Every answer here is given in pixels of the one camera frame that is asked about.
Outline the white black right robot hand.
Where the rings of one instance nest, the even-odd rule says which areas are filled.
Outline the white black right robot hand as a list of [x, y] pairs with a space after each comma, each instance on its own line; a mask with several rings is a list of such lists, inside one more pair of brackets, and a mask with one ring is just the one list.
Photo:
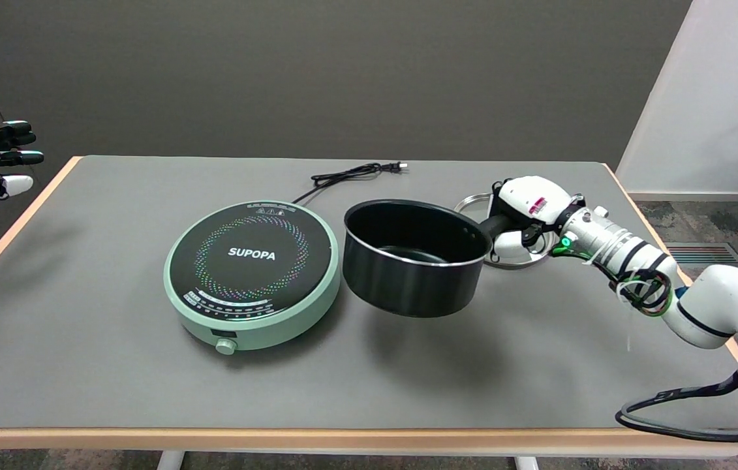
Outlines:
[[492, 255], [505, 262], [550, 252], [546, 240], [560, 237], [566, 222], [584, 208], [583, 196], [541, 176], [494, 183], [483, 223], [492, 238]]

